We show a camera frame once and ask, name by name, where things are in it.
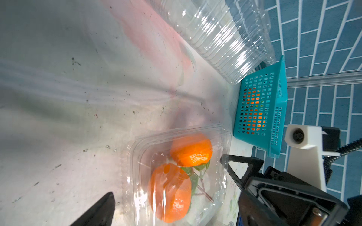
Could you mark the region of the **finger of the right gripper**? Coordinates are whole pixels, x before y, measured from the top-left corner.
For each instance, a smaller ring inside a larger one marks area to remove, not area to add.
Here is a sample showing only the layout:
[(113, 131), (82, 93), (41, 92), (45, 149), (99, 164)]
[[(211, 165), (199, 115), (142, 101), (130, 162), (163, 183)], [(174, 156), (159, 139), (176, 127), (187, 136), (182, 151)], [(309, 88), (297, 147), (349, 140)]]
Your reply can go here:
[(245, 189), (268, 207), (283, 226), (339, 226), (348, 206), (339, 199), (291, 175), (269, 169), (264, 178), (251, 177)]
[(241, 191), (251, 177), (265, 177), (260, 171), (264, 161), (259, 158), (223, 154), (220, 163)]

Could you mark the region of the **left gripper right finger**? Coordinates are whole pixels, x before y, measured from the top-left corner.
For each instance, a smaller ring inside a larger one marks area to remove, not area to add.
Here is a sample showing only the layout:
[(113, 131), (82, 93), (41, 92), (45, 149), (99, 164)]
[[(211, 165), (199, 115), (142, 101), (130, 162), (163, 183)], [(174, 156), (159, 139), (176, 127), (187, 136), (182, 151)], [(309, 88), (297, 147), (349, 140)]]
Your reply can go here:
[(241, 192), (238, 204), (244, 226), (283, 225), (283, 221), (276, 214), (247, 190)]

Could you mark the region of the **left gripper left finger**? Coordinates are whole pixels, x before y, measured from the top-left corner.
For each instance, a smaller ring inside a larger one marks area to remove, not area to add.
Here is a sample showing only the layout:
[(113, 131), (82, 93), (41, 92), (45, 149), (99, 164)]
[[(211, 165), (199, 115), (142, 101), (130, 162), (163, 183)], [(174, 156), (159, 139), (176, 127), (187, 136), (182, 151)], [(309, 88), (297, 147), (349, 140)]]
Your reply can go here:
[(71, 226), (111, 226), (116, 202), (112, 192), (106, 193)]

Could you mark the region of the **teal plastic basket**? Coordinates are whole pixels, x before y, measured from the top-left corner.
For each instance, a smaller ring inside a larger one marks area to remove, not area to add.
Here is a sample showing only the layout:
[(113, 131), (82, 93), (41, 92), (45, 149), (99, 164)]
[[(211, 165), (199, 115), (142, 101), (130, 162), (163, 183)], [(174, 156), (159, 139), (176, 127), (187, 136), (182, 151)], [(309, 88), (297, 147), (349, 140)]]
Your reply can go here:
[(288, 87), (285, 57), (241, 81), (233, 135), (279, 158), (283, 141)]

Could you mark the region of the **clear clamshell container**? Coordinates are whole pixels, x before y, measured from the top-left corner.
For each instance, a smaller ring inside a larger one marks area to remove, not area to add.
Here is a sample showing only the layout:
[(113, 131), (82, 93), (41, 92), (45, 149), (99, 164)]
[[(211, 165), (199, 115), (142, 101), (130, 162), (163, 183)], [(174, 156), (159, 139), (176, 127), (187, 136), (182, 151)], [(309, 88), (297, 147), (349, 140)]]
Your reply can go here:
[(264, 1), (148, 1), (228, 83), (276, 61)]
[(227, 187), (232, 136), (220, 124), (138, 137), (123, 162), (128, 226), (205, 226)]

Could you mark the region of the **clear clamshell container back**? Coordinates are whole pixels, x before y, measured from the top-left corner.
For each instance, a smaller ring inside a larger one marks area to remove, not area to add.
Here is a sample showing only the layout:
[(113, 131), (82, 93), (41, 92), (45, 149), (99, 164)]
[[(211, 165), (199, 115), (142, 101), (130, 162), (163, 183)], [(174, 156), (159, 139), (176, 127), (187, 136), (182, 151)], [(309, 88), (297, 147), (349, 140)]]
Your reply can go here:
[(276, 61), (264, 1), (148, 1), (228, 83)]

